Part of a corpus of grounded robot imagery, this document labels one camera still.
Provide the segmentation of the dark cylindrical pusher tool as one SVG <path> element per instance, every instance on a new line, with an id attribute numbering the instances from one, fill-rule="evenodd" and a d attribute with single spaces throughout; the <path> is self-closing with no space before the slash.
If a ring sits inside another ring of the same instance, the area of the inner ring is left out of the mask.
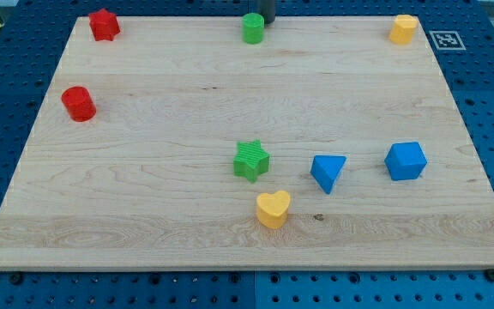
<path id="1" fill-rule="evenodd" d="M 276 16 L 275 0 L 257 0 L 257 13 L 264 19 L 265 24 L 271 24 Z"/>

